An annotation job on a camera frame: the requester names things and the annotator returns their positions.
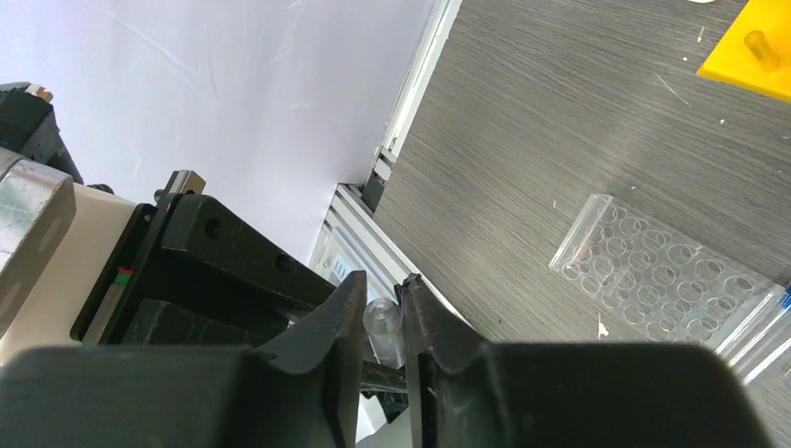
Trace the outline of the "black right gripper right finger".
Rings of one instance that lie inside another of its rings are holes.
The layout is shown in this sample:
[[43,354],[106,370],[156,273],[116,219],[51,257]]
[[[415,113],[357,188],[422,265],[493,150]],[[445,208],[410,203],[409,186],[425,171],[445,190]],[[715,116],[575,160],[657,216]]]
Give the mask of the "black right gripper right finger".
[[494,343],[399,288],[417,447],[768,447],[741,384],[683,343]]

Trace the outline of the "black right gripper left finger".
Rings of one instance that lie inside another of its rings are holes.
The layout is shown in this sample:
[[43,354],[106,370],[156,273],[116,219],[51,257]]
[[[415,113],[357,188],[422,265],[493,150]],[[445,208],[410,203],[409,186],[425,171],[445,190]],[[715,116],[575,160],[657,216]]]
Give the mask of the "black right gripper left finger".
[[367,276],[259,348],[44,347],[1,371],[5,447],[351,447]]

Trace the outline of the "clear test tube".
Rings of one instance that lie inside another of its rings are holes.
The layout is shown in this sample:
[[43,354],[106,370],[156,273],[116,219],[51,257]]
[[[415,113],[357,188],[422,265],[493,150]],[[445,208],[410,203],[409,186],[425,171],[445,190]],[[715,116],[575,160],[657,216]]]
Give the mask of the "clear test tube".
[[363,326],[373,356],[383,366],[400,369],[405,364],[400,306],[386,298],[371,301],[363,313]]

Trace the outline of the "blue capped tube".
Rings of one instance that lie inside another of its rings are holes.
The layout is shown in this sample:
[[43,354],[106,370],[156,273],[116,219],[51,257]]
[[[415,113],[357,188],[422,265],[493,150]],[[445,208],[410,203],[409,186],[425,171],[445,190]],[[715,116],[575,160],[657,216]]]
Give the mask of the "blue capped tube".
[[744,385],[750,385],[789,349],[790,317],[778,317],[747,339],[731,360],[730,367]]
[[753,382],[790,348],[790,293],[779,285],[748,308],[715,352],[745,384]]

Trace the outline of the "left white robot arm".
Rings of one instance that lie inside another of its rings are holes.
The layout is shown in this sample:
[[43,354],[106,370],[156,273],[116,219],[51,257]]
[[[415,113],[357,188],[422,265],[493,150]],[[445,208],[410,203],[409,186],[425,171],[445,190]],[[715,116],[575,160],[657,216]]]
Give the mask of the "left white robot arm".
[[174,172],[152,203],[84,183],[52,95],[1,88],[1,358],[40,346],[259,346],[333,286]]

